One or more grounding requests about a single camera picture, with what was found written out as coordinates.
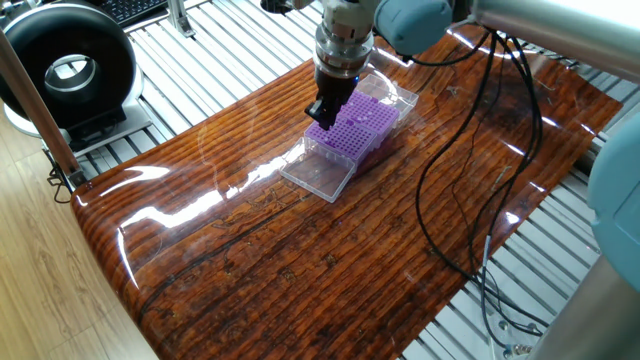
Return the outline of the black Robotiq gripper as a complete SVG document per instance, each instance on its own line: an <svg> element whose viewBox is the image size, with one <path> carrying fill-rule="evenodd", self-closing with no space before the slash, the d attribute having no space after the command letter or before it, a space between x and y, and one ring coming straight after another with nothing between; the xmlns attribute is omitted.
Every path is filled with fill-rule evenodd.
<svg viewBox="0 0 640 360"><path fill-rule="evenodd" d="M328 131L335 124L339 112L354 92L359 76L338 78L322 70L316 70L314 79L318 89L316 100L310 103L304 112L321 129Z"/></svg>

